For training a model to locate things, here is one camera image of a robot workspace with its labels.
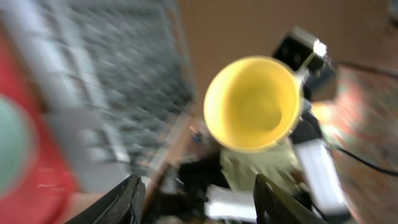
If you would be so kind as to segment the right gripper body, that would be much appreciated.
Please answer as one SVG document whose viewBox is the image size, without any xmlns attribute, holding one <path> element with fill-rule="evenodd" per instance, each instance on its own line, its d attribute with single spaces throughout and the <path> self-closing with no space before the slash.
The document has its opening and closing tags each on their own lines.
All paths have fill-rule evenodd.
<svg viewBox="0 0 398 224">
<path fill-rule="evenodd" d="M 155 198 L 155 219 L 180 223 L 255 223 L 255 172 L 246 156 L 216 152 L 172 166 Z"/>
</svg>

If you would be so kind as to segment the mint green bowl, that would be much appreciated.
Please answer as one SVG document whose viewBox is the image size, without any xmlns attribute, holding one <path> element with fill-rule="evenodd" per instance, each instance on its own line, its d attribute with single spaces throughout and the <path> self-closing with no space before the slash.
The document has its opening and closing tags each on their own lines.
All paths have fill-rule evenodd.
<svg viewBox="0 0 398 224">
<path fill-rule="evenodd" d="M 34 157 L 36 133 L 27 111 L 1 96 L 1 197 L 21 184 Z"/>
</svg>

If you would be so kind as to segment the yellow plastic cup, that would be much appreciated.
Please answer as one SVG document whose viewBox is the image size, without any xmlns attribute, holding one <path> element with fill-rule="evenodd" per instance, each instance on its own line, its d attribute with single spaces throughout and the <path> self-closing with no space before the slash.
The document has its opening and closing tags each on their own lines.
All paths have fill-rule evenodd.
<svg viewBox="0 0 398 224">
<path fill-rule="evenodd" d="M 205 123 L 222 145 L 221 172 L 233 190 L 253 191 L 265 175 L 292 194 L 300 170 L 289 140 L 302 112 L 294 72 L 270 57 L 245 57 L 223 68 L 203 103 Z"/>
</svg>

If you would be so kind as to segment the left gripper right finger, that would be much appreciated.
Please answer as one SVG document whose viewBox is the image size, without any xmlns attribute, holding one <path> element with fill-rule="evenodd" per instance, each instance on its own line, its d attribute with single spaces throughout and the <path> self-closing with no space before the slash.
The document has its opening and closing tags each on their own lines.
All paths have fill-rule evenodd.
<svg viewBox="0 0 398 224">
<path fill-rule="evenodd" d="M 262 174 L 256 175 L 257 224 L 327 224 Z"/>
</svg>

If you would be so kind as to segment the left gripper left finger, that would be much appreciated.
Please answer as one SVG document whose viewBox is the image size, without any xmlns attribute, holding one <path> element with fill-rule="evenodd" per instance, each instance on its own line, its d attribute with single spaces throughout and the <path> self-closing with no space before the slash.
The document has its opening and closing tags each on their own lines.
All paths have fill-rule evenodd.
<svg viewBox="0 0 398 224">
<path fill-rule="evenodd" d="M 130 175 L 66 224 L 140 224 L 146 187 Z"/>
</svg>

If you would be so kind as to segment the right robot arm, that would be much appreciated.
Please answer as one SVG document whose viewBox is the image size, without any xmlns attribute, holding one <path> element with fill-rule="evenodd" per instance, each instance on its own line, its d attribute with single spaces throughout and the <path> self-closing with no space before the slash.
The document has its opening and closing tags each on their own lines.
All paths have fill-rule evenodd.
<svg viewBox="0 0 398 224">
<path fill-rule="evenodd" d="M 277 175 L 296 189 L 289 193 L 270 175 L 254 174 L 249 191 L 233 190 L 222 173 L 221 154 L 184 164 L 172 181 L 175 194 L 162 192 L 158 213 L 187 220 L 224 220 L 241 223 L 344 223 L 351 217 L 318 120 L 306 112 L 291 135 L 293 152 L 301 165 L 303 182 L 290 174 Z"/>
</svg>

